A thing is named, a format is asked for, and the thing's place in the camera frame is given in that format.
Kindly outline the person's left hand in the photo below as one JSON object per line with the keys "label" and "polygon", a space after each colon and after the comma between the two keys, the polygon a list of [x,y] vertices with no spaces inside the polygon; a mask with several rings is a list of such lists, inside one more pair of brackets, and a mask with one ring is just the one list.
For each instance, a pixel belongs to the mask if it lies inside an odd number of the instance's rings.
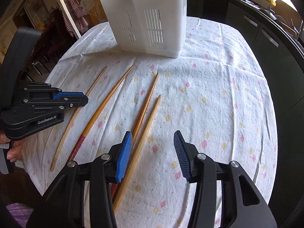
{"label": "person's left hand", "polygon": [[[21,152],[23,148],[23,144],[26,141],[26,139],[15,141],[13,143],[12,148],[7,153],[7,159],[10,160],[10,162],[15,162],[16,160],[19,160],[21,158]],[[3,131],[0,133],[0,144],[7,144],[10,142],[10,139],[6,137]]]}

